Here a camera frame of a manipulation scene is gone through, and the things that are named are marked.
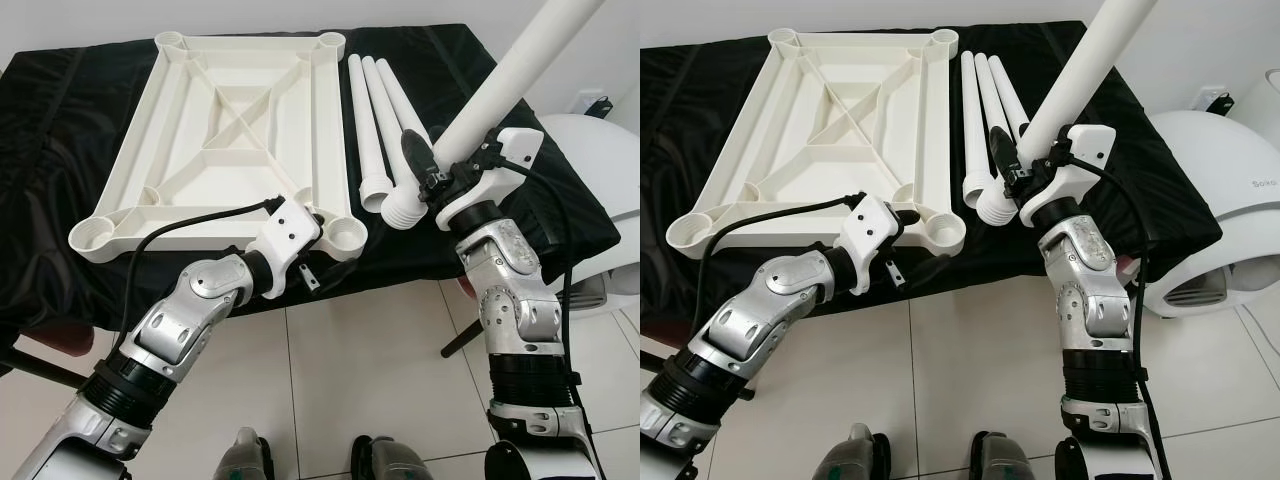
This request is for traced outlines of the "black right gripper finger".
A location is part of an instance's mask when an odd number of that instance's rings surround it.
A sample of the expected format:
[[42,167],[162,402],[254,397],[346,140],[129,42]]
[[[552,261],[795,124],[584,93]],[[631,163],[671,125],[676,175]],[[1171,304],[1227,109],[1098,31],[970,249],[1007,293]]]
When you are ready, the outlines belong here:
[[417,183],[420,186],[434,186],[436,183],[434,180],[436,163],[428,140],[416,131],[403,131],[401,148]]
[[1016,145],[1006,127],[993,125],[989,128],[989,155],[1002,180],[1019,178],[1021,164],[1018,159]]

